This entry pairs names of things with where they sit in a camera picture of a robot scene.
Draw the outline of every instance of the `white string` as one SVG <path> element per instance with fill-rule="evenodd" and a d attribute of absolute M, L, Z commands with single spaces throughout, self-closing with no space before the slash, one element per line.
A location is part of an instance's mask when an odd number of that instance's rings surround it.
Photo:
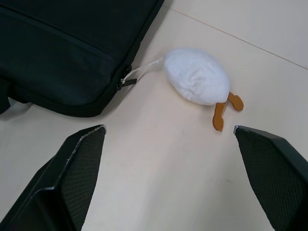
<path fill-rule="evenodd" d="M 156 61 L 154 61 L 154 62 L 151 62 L 150 64 L 147 64 L 147 65 L 138 67 L 137 69 L 135 69 L 135 70 L 129 72 L 129 73 L 125 76 L 125 78 L 122 80 L 122 83 L 125 83 L 125 80 L 126 80 L 128 77 L 130 77 L 131 74 L 133 74 L 134 72 L 139 71 L 140 69 L 142 69 L 142 68 L 144 68 L 144 67 L 146 67 L 146 66 L 151 66 L 151 65 L 153 65 L 153 64 L 157 64 L 157 63 L 159 63 L 159 62 L 162 61 L 162 60 L 163 60 L 163 57 L 160 58 L 159 60 L 156 60 Z"/>

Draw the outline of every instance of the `white plush toy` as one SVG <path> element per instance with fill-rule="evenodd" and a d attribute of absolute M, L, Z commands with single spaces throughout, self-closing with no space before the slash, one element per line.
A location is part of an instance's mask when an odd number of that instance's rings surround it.
<path fill-rule="evenodd" d="M 189 48 L 172 50 L 165 55 L 164 70 L 170 83 L 185 99 L 201 105 L 216 104 L 213 125 L 218 131 L 223 129 L 222 113 L 227 100 L 237 111 L 244 107 L 240 97 L 230 92 L 227 72 L 204 51 Z"/>

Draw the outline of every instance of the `black laptop bag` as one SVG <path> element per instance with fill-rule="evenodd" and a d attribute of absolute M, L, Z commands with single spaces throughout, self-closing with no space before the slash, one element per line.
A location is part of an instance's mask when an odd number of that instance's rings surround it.
<path fill-rule="evenodd" d="M 123 87 L 163 1 L 0 0 L 0 113 L 10 97 L 99 115 Z"/>

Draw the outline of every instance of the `bag strap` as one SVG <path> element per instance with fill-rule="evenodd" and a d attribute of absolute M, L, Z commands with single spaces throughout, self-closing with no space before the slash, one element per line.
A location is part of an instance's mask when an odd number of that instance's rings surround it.
<path fill-rule="evenodd" d="M 8 97 L 11 85 L 11 82 L 0 77 L 0 114 L 11 107 Z"/>

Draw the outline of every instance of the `white floor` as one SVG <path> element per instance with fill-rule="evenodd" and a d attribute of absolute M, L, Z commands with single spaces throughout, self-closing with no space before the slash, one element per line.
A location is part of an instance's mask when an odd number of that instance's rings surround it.
<path fill-rule="evenodd" d="M 0 219 L 67 136 L 106 124 L 84 231 L 272 231 L 232 132 L 238 124 L 266 130 L 308 159 L 308 30 L 286 23 L 283 13 L 270 11 L 277 1 L 267 2 L 166 1 L 136 56 L 135 66 L 178 47 L 216 56 L 244 101 L 240 113 L 227 107 L 222 133 L 212 126 L 214 107 L 182 99 L 159 68 L 139 72 L 138 84 L 119 92 L 96 118 L 19 104 L 1 115 Z M 298 12 L 307 3 L 292 4 L 278 8 L 293 24 L 303 23 L 307 16 Z"/>

